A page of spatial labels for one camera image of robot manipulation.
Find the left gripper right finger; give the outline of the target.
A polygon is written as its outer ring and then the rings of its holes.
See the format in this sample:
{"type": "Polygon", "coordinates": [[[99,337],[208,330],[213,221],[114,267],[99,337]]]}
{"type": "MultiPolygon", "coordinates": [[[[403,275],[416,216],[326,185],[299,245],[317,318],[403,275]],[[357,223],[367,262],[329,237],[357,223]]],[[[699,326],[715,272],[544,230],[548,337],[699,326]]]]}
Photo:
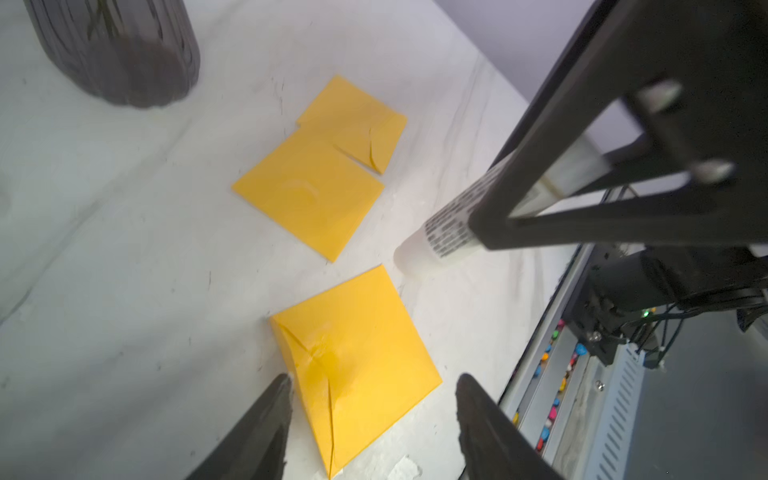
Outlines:
{"type": "Polygon", "coordinates": [[[559,480],[476,379],[456,386],[459,443],[470,479],[559,480]]]}

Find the white glue stick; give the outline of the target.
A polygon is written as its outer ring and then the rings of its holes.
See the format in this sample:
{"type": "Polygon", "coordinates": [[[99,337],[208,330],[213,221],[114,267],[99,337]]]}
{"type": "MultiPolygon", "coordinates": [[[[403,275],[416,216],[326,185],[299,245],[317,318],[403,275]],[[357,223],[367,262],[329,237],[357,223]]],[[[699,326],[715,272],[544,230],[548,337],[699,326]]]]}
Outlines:
{"type": "MultiPolygon", "coordinates": [[[[469,227],[470,215],[511,158],[507,155],[491,167],[409,236],[394,252],[395,266],[407,276],[421,278],[479,250],[481,242],[469,227]]],[[[528,189],[511,215],[538,214],[609,170],[609,162],[590,140],[581,137],[528,189]]]]}

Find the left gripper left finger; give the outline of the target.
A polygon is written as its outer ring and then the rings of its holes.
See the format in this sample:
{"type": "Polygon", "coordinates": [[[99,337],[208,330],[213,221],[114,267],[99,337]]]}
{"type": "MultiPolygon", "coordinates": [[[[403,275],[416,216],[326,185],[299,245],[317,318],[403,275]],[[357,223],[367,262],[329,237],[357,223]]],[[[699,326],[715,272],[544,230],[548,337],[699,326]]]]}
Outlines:
{"type": "Polygon", "coordinates": [[[188,479],[281,479],[292,399],[290,376],[278,375],[188,479]]]}

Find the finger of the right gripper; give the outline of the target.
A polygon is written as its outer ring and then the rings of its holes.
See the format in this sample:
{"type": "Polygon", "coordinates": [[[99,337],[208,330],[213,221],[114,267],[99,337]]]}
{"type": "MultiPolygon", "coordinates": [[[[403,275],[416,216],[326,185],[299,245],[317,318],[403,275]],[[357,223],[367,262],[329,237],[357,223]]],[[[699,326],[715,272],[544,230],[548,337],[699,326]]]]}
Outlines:
{"type": "Polygon", "coordinates": [[[573,243],[767,240],[767,5],[598,1],[498,156],[470,215],[490,250],[573,243]],[[513,210],[612,103],[638,138],[609,151],[588,192],[687,173],[655,195],[516,218],[513,210]]]}

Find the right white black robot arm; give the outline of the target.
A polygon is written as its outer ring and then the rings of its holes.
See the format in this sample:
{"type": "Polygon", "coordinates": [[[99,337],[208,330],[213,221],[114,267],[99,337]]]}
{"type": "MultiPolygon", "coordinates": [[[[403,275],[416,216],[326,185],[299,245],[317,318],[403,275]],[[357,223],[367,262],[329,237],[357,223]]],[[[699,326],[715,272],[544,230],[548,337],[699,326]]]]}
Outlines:
{"type": "Polygon", "coordinates": [[[490,250],[638,244],[600,260],[566,321],[611,363],[656,323],[767,310],[767,5],[763,1],[598,1],[510,135],[500,173],[470,215],[490,250]],[[581,193],[685,173],[657,194],[514,217],[524,196],[612,103],[640,133],[610,151],[581,193]]]}

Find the yellow envelope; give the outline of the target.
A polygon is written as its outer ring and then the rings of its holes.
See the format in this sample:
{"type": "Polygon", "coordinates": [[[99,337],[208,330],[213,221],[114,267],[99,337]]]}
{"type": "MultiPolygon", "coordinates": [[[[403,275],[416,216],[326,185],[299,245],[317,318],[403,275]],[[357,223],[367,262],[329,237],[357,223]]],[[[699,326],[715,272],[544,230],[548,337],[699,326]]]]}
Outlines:
{"type": "Polygon", "coordinates": [[[336,75],[298,118],[297,125],[320,134],[342,153],[383,174],[407,117],[336,75]]]}
{"type": "Polygon", "coordinates": [[[384,266],[269,321],[328,478],[442,383],[384,266]]]}
{"type": "Polygon", "coordinates": [[[334,262],[384,185],[319,134],[299,129],[232,189],[334,262]]]}

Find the brown ribbed vase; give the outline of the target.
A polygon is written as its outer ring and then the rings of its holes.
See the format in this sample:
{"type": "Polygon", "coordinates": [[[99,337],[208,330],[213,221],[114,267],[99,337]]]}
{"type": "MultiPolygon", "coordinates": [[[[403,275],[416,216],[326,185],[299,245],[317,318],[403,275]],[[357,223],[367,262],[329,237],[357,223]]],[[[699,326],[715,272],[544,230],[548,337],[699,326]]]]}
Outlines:
{"type": "Polygon", "coordinates": [[[49,60],[84,92],[120,106],[185,98],[201,56],[182,1],[27,1],[49,60]]]}

